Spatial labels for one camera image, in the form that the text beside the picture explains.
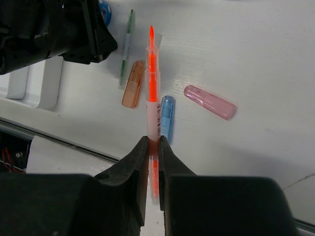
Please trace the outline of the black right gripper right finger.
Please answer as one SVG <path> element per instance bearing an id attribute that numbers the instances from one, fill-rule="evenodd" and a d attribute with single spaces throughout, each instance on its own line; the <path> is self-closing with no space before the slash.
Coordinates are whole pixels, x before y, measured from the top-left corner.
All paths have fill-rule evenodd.
<path id="1" fill-rule="evenodd" d="M 160 208 L 167 236 L 296 236 L 285 195 L 268 177 L 199 176 L 161 137 Z"/>

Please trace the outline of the orange highlighter pen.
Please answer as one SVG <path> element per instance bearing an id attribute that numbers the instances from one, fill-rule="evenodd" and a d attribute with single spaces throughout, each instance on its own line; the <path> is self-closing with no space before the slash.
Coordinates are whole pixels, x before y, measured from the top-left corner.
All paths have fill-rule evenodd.
<path id="1" fill-rule="evenodd" d="M 161 98 L 159 48 L 153 26 L 150 26 L 146 48 L 146 107 L 147 137 L 149 139 L 149 180 L 152 203 L 159 204 L 158 143 L 161 136 Z"/>

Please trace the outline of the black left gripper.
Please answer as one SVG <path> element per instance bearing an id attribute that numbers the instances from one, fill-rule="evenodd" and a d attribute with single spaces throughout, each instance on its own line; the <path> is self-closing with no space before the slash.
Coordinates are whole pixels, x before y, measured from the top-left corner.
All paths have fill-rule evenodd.
<path id="1" fill-rule="evenodd" d="M 99 63 L 117 48 L 97 0 L 0 2 L 2 75 L 56 56 Z"/>

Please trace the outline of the green pen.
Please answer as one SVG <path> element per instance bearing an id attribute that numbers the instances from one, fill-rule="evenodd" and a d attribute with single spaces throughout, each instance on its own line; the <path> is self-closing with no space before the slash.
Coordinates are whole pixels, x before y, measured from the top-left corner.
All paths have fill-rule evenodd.
<path id="1" fill-rule="evenodd" d="M 128 23 L 127 23 L 127 28 L 126 28 L 126 36 L 125 36 L 123 54 L 122 54 L 122 66 L 121 66 L 119 87 L 122 87 L 125 81 L 125 74 L 126 74 L 127 60 L 128 60 L 128 55 L 129 55 L 131 36 L 132 36 L 133 28 L 134 28 L 134 18 L 135 18 L 135 11 L 132 9 L 128 17 Z"/>

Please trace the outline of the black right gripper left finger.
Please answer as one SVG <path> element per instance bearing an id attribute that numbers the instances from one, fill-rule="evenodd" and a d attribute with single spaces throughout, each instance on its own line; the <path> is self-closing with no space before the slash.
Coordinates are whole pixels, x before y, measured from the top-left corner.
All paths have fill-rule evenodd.
<path id="1" fill-rule="evenodd" d="M 145 223 L 148 138 L 96 176 L 1 174 L 3 236 L 138 236 Z"/>

